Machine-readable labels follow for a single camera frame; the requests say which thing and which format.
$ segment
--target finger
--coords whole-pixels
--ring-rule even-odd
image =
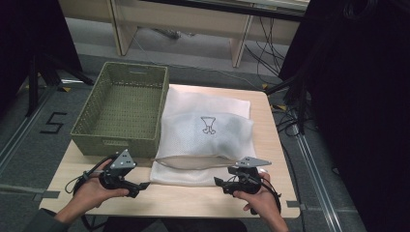
[[[112,162],[112,159],[108,159],[108,160],[106,160],[105,162],[103,162],[98,168],[97,168],[97,170],[103,170],[103,168],[105,167],[105,166],[107,166],[109,163],[111,163]]]
[[[109,191],[109,194],[107,195],[108,198],[111,197],[120,197],[120,196],[126,196],[130,193],[128,189],[125,188],[118,188],[118,189],[113,189]]]
[[[267,172],[260,172],[259,177],[265,179],[267,182],[271,182],[271,176]]]
[[[248,211],[250,210],[252,207],[250,204],[247,204],[246,206],[244,206],[244,211]]]
[[[235,197],[239,198],[239,199],[246,200],[248,202],[251,200],[250,194],[248,194],[244,191],[236,190],[236,191],[233,192],[233,195]]]

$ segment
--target human hand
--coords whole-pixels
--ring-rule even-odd
[[[271,177],[268,173],[259,173],[266,186],[270,185]],[[234,191],[233,195],[239,199],[248,201],[244,211],[254,209],[260,217],[268,223],[272,231],[288,231],[286,222],[281,217],[278,205],[274,196],[265,187],[261,187],[256,194],[249,194],[244,191]]]
[[[111,159],[102,163],[97,170],[102,170]],[[75,193],[73,199],[54,218],[64,223],[73,223],[87,211],[96,207],[112,197],[126,196],[129,191],[124,188],[106,189],[100,184],[98,175],[92,174]]]

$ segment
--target wicker basket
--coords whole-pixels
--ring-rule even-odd
[[[84,156],[129,149],[134,158],[154,158],[160,143],[167,67],[107,62],[72,130]]]

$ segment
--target cable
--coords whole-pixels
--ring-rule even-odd
[[[285,148],[285,146],[283,145],[282,142],[280,142],[281,147],[283,148],[283,151],[285,153],[285,155],[287,156],[287,160],[289,161],[289,165],[290,165],[290,169],[292,171],[292,174],[294,176],[294,181],[295,181],[295,189],[296,189],[296,194],[298,197],[298,202],[299,204],[302,203],[302,198],[301,198],[301,192],[299,190],[299,183],[298,183],[298,179],[296,177],[296,172],[295,172],[295,167],[293,166],[293,162],[292,159],[290,158],[289,152],[287,151],[287,149]],[[303,211],[301,210],[301,224],[302,224],[302,231],[306,231],[306,226],[305,226],[305,217],[303,214]]]

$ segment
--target white bag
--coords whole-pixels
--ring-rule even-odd
[[[154,162],[151,182],[178,186],[214,186],[214,177],[232,177],[218,160],[255,157],[249,101],[179,92],[170,88],[161,117],[161,140],[156,159],[178,158],[177,169]]]

